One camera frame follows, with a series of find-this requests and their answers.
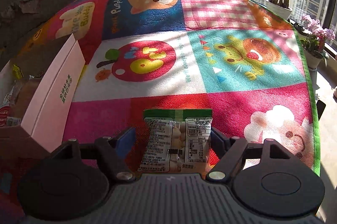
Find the green white snack packet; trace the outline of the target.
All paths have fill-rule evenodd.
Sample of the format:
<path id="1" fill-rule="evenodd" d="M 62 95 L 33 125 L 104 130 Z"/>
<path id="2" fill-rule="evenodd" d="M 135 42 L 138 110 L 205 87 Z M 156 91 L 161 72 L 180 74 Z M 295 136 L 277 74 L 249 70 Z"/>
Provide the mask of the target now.
<path id="1" fill-rule="evenodd" d="M 142 173 L 199 173 L 209 170 L 211 109 L 148 109 L 150 131 L 138 168 Z"/>

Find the pink cardboard gift box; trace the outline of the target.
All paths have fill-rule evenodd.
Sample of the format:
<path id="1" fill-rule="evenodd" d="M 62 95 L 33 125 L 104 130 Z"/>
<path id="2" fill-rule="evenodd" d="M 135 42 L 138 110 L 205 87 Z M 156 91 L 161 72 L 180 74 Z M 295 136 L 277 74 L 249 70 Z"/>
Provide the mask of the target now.
<path id="1" fill-rule="evenodd" d="M 20 67 L 24 78 L 41 78 L 21 124 L 1 127 L 2 159 L 41 159 L 60 146 L 67 115 L 84 56 L 74 35 L 34 45 L 9 60 L 1 70 L 1 106 L 11 109 L 12 94 L 19 82 L 12 72 Z"/>

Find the sliced cake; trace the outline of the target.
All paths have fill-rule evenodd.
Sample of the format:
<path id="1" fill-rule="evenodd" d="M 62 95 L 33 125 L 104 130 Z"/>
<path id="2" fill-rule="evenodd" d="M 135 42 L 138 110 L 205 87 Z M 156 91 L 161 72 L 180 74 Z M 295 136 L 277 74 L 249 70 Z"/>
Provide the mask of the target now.
<path id="1" fill-rule="evenodd" d="M 40 82 L 41 78 L 32 78 L 27 81 L 19 80 L 15 84 L 9 112 L 10 117 L 22 118 L 24 116 Z"/>

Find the red lid jelly cup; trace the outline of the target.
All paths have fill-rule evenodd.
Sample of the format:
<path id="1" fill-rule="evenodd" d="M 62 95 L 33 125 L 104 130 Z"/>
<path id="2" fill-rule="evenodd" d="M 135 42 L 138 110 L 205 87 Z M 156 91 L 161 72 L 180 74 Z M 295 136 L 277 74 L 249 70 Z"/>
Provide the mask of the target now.
<path id="1" fill-rule="evenodd" d="M 0 127 L 14 127 L 21 124 L 20 118 L 9 116 L 9 105 L 1 106 L 0 108 Z"/>

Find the yellow biscuit snack packet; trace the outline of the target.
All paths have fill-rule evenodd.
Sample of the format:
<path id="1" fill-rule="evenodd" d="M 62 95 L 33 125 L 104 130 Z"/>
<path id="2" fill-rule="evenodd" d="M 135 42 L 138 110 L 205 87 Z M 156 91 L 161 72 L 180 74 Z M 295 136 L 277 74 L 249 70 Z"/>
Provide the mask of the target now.
<path id="1" fill-rule="evenodd" d="M 12 72 L 13 72 L 13 75 L 15 76 L 16 79 L 20 80 L 20 79 L 24 78 L 22 70 L 20 69 L 19 66 L 15 65 L 15 64 L 13 64 L 13 66 L 12 66 Z"/>

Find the colourful cartoon play mat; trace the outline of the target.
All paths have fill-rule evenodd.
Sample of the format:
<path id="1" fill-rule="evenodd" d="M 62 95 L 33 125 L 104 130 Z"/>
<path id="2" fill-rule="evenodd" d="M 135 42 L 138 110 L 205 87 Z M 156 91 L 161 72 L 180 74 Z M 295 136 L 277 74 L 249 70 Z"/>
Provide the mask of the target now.
<path id="1" fill-rule="evenodd" d="M 275 139 L 320 172 L 310 73 L 292 26 L 250 0 L 75 0 L 23 47 L 73 34 L 85 65 L 64 139 L 127 127 L 138 170 L 147 109 L 210 109 L 212 125 L 251 143 Z"/>

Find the pink flowering potted plant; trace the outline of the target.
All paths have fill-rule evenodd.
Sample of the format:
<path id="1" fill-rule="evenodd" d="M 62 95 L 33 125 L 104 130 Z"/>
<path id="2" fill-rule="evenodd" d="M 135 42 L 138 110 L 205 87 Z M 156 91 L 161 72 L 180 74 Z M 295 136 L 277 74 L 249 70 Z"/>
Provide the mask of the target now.
<path id="1" fill-rule="evenodd" d="M 327 42 L 335 40 L 334 31 L 329 28 L 323 28 L 320 25 L 320 20 L 312 19 L 308 14 L 302 16 L 301 22 L 306 25 L 306 29 L 309 31 L 305 38 L 300 39 L 308 68 L 317 69 L 322 60 L 327 66 L 329 56 L 324 48 Z"/>

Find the pink floral baby clothes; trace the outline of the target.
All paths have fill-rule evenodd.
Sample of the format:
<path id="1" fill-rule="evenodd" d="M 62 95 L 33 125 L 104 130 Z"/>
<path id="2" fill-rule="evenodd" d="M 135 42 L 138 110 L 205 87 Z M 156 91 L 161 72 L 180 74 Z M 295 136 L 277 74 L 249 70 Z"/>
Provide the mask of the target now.
<path id="1" fill-rule="evenodd" d="M 37 14 L 42 0 L 19 0 L 19 8 L 23 14 Z"/>

